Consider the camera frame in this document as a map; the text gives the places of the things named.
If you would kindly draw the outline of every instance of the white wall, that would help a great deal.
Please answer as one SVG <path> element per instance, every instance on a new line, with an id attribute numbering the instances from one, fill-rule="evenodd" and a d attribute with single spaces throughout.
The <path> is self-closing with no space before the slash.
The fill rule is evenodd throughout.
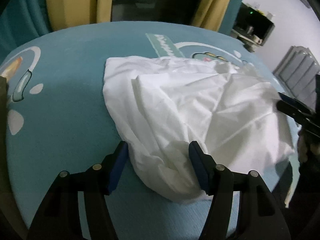
<path id="1" fill-rule="evenodd" d="M 309 48 L 320 62 L 320 22 L 313 10 L 300 0 L 243 0 L 251 5 L 257 2 L 260 10 L 276 16 L 275 28 L 267 42 L 256 50 L 270 70 L 274 70 L 290 46 Z"/>

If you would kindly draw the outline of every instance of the cartoon character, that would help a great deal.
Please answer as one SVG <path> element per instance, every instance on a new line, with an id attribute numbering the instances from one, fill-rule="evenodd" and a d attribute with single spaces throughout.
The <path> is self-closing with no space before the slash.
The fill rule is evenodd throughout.
<path id="1" fill-rule="evenodd" d="M 33 55 L 29 52 L 25 53 L 26 51 L 31 50 L 33 51 Z M 23 127 L 24 124 L 24 118 L 23 116 L 16 110 L 15 104 L 11 103 L 17 103 L 24 99 L 24 93 L 27 93 L 25 91 L 25 88 L 27 84 L 29 83 L 32 72 L 34 68 L 36 67 L 39 58 L 40 58 L 41 50 L 37 46 L 32 46 L 29 48 L 26 48 L 13 57 L 11 57 L 9 60 L 7 60 L 2 67 L 0 67 L 0 76 L 7 79 L 7 83 L 9 84 L 9 88 L 12 87 L 14 89 L 11 89 L 11 91 L 8 90 L 8 95 L 10 96 L 8 100 L 9 105 L 9 111 L 8 111 L 8 126 L 9 130 L 12 135 L 17 134 L 20 129 Z M 28 62 L 32 60 L 32 63 L 30 66 L 28 66 Z M 42 91 L 43 84 L 37 84 L 34 87 L 32 87 L 29 91 L 31 95 L 38 94 Z"/>
<path id="2" fill-rule="evenodd" d="M 14 60 L 11 64 L 9 64 L 3 72 L 0 74 L 0 76 L 4 77 L 7 79 L 7 82 L 14 76 L 16 73 L 17 69 L 20 67 L 21 62 L 23 58 L 18 57 L 16 60 Z"/>
<path id="3" fill-rule="evenodd" d="M 220 60 L 222 62 L 228 62 L 228 60 L 226 60 L 224 57 L 214 55 L 213 53 L 210 53 L 210 52 L 195 53 L 195 54 L 192 55 L 192 58 L 199 59 L 199 60 L 202 60 L 202 61 Z"/>

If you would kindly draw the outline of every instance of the curtain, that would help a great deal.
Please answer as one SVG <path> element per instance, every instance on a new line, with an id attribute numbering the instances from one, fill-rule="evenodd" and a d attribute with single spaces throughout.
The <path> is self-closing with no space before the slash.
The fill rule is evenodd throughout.
<path id="1" fill-rule="evenodd" d="M 50 32 L 45 0 L 10 0 L 0 16 L 0 65 L 13 49 Z"/>
<path id="2" fill-rule="evenodd" d="M 192 25 L 218 31 L 230 0 L 201 0 Z"/>
<path id="3" fill-rule="evenodd" d="M 225 35 L 230 35 L 231 29 L 235 24 L 238 11 L 240 9 L 242 0 L 230 0 L 228 8 L 224 14 L 223 21 L 219 28 L 219 32 Z"/>
<path id="4" fill-rule="evenodd" d="M 112 0 L 47 0 L 54 31 L 91 23 L 109 22 Z"/>

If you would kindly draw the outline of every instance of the white cloth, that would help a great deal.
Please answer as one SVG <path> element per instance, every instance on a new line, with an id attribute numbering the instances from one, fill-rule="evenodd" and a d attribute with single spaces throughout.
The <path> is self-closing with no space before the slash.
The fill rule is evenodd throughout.
<path id="1" fill-rule="evenodd" d="M 106 61 L 103 95 L 135 172 L 176 202 L 203 194 L 188 158 L 198 141 L 231 171 L 263 173 L 293 153 L 279 99 L 254 68 L 220 61 L 131 56 Z"/>

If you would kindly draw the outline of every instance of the radiator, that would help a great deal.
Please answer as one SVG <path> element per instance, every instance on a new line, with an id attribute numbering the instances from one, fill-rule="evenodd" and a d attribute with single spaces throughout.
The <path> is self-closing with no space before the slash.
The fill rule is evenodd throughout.
<path id="1" fill-rule="evenodd" d="M 308 48 L 291 46 L 273 74 L 289 96 L 315 109 L 315 76 L 319 70 L 319 64 Z"/>

